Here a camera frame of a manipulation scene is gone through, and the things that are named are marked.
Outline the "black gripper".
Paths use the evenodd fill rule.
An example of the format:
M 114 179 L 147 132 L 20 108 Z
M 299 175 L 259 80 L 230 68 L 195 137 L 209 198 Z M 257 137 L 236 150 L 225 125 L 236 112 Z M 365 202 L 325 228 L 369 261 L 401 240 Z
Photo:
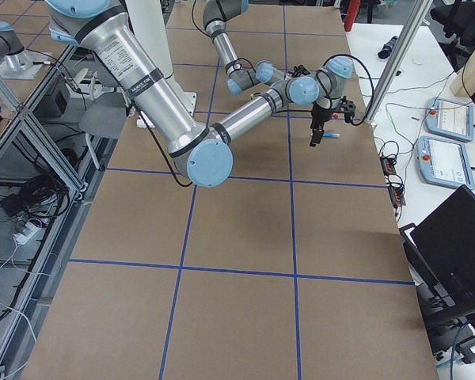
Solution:
M 311 74 L 312 73 L 304 65 L 298 65 L 287 72 L 287 78 L 309 77 Z
M 310 112 L 312 116 L 312 122 L 310 125 L 310 147 L 316 147 L 321 143 L 324 136 L 324 125 L 332 119 L 334 113 L 343 114 L 344 121 L 347 124 L 352 124 L 355 117 L 355 110 L 355 103 L 348 100 L 346 97 L 332 100 L 328 108 L 323 108 L 317 102 L 314 102 Z

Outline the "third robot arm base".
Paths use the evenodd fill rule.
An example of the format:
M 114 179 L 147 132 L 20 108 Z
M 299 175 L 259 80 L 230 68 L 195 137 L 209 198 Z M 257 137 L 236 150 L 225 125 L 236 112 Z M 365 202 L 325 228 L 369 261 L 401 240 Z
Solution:
M 13 27 L 0 21 L 0 75 L 4 79 L 33 80 L 40 65 L 33 63 Z

